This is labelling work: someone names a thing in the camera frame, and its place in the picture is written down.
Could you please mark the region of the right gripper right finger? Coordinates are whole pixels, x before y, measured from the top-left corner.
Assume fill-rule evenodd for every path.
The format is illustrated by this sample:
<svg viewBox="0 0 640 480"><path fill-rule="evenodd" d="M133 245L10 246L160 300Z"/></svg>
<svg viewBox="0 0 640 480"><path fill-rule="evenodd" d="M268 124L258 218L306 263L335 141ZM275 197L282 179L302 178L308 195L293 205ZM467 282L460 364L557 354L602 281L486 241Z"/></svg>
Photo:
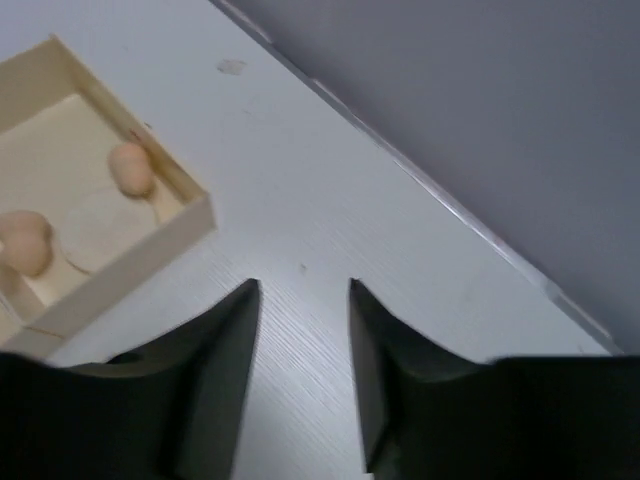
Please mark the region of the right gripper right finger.
<svg viewBox="0 0 640 480"><path fill-rule="evenodd" d="M365 469L376 479L497 479L500 376L349 284L349 337Z"/></svg>

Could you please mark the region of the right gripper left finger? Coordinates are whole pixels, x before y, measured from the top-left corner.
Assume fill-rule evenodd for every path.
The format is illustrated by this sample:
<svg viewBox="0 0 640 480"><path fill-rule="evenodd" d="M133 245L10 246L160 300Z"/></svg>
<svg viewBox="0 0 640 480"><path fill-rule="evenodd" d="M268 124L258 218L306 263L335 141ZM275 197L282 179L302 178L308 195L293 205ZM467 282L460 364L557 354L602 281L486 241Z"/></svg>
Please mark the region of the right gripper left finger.
<svg viewBox="0 0 640 480"><path fill-rule="evenodd" d="M260 283L107 362L71 368L73 479L228 479L251 376Z"/></svg>

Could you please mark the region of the round white powder puff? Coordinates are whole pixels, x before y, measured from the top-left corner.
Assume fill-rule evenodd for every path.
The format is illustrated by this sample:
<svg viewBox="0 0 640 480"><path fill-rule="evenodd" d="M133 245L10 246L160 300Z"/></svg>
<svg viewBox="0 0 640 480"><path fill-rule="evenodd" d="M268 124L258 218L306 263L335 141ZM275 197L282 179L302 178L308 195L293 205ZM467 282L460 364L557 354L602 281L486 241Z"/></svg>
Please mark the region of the round white powder puff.
<svg viewBox="0 0 640 480"><path fill-rule="evenodd" d="M149 202L125 196L115 187L83 197L57 229L64 258L93 274L154 233L157 218Z"/></svg>

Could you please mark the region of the beige sponge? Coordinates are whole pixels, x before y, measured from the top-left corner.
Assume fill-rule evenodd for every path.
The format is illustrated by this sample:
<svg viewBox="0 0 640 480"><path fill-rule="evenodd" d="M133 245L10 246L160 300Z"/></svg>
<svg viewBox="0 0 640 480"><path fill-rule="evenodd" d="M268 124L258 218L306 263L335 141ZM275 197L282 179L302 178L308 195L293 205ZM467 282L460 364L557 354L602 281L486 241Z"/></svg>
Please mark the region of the beige sponge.
<svg viewBox="0 0 640 480"><path fill-rule="evenodd" d="M127 142L115 146L107 162L117 187L125 195L146 196L154 189L150 157L140 145Z"/></svg>
<svg viewBox="0 0 640 480"><path fill-rule="evenodd" d="M52 228L40 213L1 214L1 264L27 277L41 275L52 260Z"/></svg>

